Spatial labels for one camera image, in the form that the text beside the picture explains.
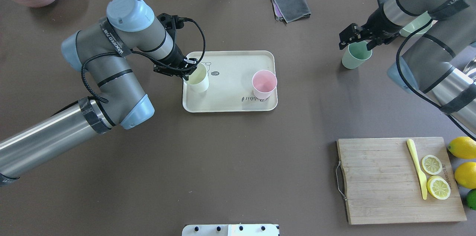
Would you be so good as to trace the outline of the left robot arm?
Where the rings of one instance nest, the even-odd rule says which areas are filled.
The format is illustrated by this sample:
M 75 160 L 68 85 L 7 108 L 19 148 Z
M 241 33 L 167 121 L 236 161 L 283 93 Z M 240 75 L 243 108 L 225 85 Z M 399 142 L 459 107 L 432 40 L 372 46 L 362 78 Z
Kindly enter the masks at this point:
M 155 15 L 144 0 L 112 0 L 97 24 L 65 39 L 62 55 L 90 95 L 1 142 L 1 186 L 116 125 L 131 129 L 150 119 L 155 109 L 126 57 L 141 55 L 154 72 L 188 80 L 201 58 L 187 58 L 177 46 L 176 31 L 186 22 L 196 23 Z

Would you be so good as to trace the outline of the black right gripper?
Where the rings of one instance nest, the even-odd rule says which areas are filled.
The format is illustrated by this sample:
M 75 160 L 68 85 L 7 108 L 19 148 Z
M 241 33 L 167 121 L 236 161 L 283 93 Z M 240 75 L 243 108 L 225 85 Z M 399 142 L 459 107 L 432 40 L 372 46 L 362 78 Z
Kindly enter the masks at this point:
M 383 8 L 386 1 L 388 0 L 377 0 L 379 8 L 370 15 L 364 25 L 350 24 L 339 33 L 340 50 L 351 43 L 363 40 L 369 40 L 368 47 L 376 47 L 383 43 L 387 45 L 396 38 L 402 26 L 394 24 L 387 18 Z

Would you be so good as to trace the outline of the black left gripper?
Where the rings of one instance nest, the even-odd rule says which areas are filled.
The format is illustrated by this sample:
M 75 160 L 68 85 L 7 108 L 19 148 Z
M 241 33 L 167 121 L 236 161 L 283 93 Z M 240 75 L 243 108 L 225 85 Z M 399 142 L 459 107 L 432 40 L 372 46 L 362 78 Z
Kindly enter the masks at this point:
M 171 45 L 171 50 L 164 58 L 154 61 L 154 72 L 167 76 L 189 78 L 197 69 L 197 58 L 189 59 L 183 55 L 176 44 L 176 30 L 183 28 L 185 22 L 194 22 L 194 20 L 166 13 L 160 14 L 157 18 L 165 28 L 164 42 L 159 50 L 168 45 Z

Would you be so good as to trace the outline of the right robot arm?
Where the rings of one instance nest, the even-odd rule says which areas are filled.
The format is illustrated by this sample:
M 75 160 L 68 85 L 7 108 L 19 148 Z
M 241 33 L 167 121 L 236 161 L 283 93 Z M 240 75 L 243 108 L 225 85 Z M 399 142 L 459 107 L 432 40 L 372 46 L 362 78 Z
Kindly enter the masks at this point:
M 400 30 L 428 13 L 436 23 L 405 53 L 397 52 L 388 76 L 394 82 L 430 102 L 465 134 L 475 133 L 475 82 L 451 65 L 468 46 L 475 47 L 476 0 L 377 0 L 367 22 L 350 24 L 340 34 L 340 49 L 367 41 L 367 49 L 387 45 Z

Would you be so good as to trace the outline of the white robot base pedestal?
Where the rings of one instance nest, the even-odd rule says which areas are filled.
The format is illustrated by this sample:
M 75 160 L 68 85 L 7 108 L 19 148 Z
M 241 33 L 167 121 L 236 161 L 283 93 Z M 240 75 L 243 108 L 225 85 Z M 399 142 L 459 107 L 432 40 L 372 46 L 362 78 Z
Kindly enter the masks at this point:
M 278 224 L 189 224 L 182 236 L 279 236 Z

